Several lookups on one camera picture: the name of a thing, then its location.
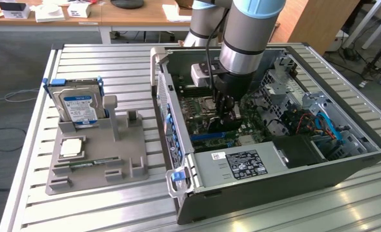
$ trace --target gray floor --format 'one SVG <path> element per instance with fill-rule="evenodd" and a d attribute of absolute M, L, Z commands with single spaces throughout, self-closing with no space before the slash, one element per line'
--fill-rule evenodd
<path fill-rule="evenodd" d="M 368 37 L 371 30 L 356 42 L 359 48 L 362 42 Z M 142 42 L 142 33 L 134 37 L 136 32 L 126 32 L 113 43 Z M 176 34 L 176 39 L 183 39 L 185 33 Z M 146 42 L 157 42 L 157 33 L 148 32 Z M 161 41 L 168 42 L 168 35 L 163 35 Z M 44 66 L 48 58 L 49 47 L 53 43 L 64 44 L 97 44 L 100 43 L 98 33 L 96 32 L 0 32 L 0 96 L 20 89 L 30 89 L 40 85 Z M 372 57 L 381 47 L 381 36 L 374 41 L 370 48 L 362 52 L 363 57 Z M 336 53 L 325 55 L 336 63 L 344 65 L 355 71 L 362 71 L 363 61 L 341 63 Z M 360 78 L 350 71 L 341 74 L 352 84 L 360 82 Z M 368 83 L 362 89 L 363 94 L 381 108 L 381 85 L 375 82 Z M 22 94 L 22 99 L 34 96 L 34 93 Z M 18 127 L 26 129 L 34 101 L 24 103 L 9 103 L 0 101 L 0 127 Z M 9 149 L 18 146 L 22 142 L 22 135 L 18 131 L 0 131 L 0 148 Z M 0 189 L 9 188 L 16 164 L 18 160 L 18 150 L 14 152 L 0 152 Z M 0 192 L 0 217 L 4 209 L 8 193 Z"/>

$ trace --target metal slotted table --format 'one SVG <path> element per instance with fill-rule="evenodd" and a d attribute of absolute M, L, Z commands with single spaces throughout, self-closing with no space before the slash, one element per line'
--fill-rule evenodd
<path fill-rule="evenodd" d="M 381 111 L 316 52 L 289 44 L 381 135 Z M 176 44 L 64 45 L 49 54 L 45 78 L 100 76 L 105 94 L 117 96 L 116 113 L 137 109 L 145 130 L 145 181 L 48 196 L 44 193 L 57 127 L 52 101 L 38 92 L 0 231 L 381 231 L 381 163 L 335 187 L 188 225 L 175 223 L 167 193 L 149 88 L 149 49 Z M 316 90 L 305 73 L 297 79 Z"/>

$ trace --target blue cable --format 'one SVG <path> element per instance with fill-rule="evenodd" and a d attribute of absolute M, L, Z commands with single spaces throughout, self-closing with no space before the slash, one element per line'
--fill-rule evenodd
<path fill-rule="evenodd" d="M 325 115 L 324 113 L 321 113 L 321 112 L 319 112 L 316 115 L 320 115 L 320 116 L 324 118 L 324 121 L 325 121 L 325 123 L 327 123 L 327 126 L 329 127 L 329 130 L 331 130 L 331 132 L 332 132 L 332 134 L 333 134 L 336 140 L 341 142 L 343 137 L 341 137 L 340 133 L 339 133 L 337 131 L 335 131 L 333 125 L 332 125 L 331 120 L 329 120 L 329 118 L 327 117 L 327 115 Z M 315 119 L 315 126 L 316 126 L 317 129 L 321 128 L 321 127 L 320 127 L 320 124 L 319 124 L 319 119 L 317 119 L 317 118 Z"/>

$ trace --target power supply label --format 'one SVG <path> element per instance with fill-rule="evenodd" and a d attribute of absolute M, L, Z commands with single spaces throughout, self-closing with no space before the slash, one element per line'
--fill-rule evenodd
<path fill-rule="evenodd" d="M 225 157 L 236 180 L 267 174 L 256 150 L 228 154 Z"/>
<path fill-rule="evenodd" d="M 64 104 L 69 118 L 76 124 L 92 124 L 97 120 L 90 96 L 64 97 Z"/>

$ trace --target hard drive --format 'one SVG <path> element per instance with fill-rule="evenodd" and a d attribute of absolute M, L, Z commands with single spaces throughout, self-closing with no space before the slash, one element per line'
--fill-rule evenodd
<path fill-rule="evenodd" d="M 60 122 L 73 122 L 76 128 L 94 125 L 105 118 L 102 108 L 102 81 L 90 79 L 53 79 L 44 82 L 44 89 L 53 100 L 60 115 Z"/>

